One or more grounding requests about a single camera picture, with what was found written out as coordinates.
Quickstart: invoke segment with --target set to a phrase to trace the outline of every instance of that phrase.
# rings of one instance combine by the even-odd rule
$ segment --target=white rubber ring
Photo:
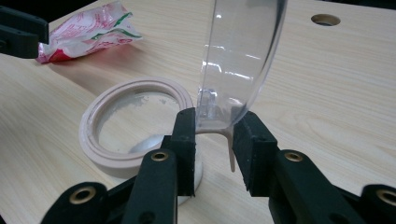
[[[192,100],[185,89],[174,81],[159,77],[146,77],[121,83],[103,92],[91,103],[83,114],[79,127],[81,147],[100,170],[108,175],[125,179],[137,175],[144,155],[159,146],[129,154],[111,152],[99,145],[97,127],[100,117],[109,105],[125,93],[136,91],[156,91],[168,94],[176,99],[180,110],[193,107]]]

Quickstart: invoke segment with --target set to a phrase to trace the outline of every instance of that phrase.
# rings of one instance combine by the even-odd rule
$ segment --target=light wood surface
[[[81,10],[108,3],[100,0]],[[121,1],[143,40],[64,63],[0,55],[0,214],[39,223],[66,189],[122,180],[83,154],[78,126],[101,92],[134,77],[176,80],[196,103],[213,2]],[[332,14],[325,27],[310,18]],[[64,19],[51,24],[51,29]],[[291,0],[276,56],[251,111],[280,148],[308,155],[334,185],[361,193],[396,187],[396,11]],[[204,177],[178,223],[272,223],[268,200],[251,198],[231,173],[226,140],[200,135]]]

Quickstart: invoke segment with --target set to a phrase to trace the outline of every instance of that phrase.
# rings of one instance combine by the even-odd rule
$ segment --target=black clamp
[[[38,43],[49,41],[49,24],[45,20],[0,6],[0,53],[34,59],[38,57]]]
[[[42,224],[177,223],[177,196],[193,195],[194,132],[195,109],[180,111],[172,135],[146,154],[136,177],[109,191],[97,183],[72,187]],[[360,197],[337,188],[305,154],[280,150],[252,112],[234,126],[233,152],[247,190],[269,198],[276,224],[396,223],[395,188],[368,185]]]

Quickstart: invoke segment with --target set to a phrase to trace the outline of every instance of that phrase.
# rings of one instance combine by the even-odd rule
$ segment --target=clear plastic cup
[[[198,133],[231,134],[274,58],[287,0],[216,0],[202,65]]]

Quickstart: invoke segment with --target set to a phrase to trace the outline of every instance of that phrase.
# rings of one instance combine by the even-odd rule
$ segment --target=plastic wrapper
[[[38,46],[39,63],[71,60],[100,49],[127,44],[142,36],[127,20],[132,17],[119,1],[82,11],[49,33],[49,44]]]

